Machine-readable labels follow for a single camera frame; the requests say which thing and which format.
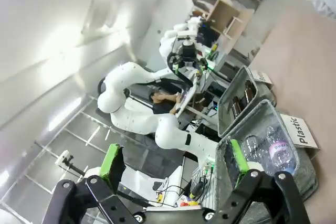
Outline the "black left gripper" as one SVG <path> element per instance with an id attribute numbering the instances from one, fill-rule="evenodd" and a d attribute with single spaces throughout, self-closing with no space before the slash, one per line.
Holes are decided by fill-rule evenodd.
<path id="1" fill-rule="evenodd" d="M 182 43 L 180 47 L 180 57 L 192 59 L 196 58 L 197 50 L 194 43 Z"/>

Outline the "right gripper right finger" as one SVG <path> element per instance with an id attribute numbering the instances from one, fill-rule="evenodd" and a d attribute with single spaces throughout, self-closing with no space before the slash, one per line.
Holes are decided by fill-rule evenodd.
<path id="1" fill-rule="evenodd" d="M 270 176 L 249 168 L 235 139 L 218 147 L 217 156 L 226 169 L 232 191 L 218 204 L 218 223 L 240 223 L 250 208 L 262 205 L 271 223 L 310 223 L 306 208 L 291 173 L 279 171 Z"/>

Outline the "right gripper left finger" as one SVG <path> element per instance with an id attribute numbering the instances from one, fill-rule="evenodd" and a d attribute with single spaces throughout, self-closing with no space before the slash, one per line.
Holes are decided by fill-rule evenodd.
<path id="1" fill-rule="evenodd" d="M 98 208 L 107 223 L 144 223 L 144 214 L 132 214 L 118 197 L 125 168 L 123 147 L 111 144 L 97 174 L 79 183 L 58 182 L 49 203 L 49 222 L 81 223 L 88 209 Z"/>

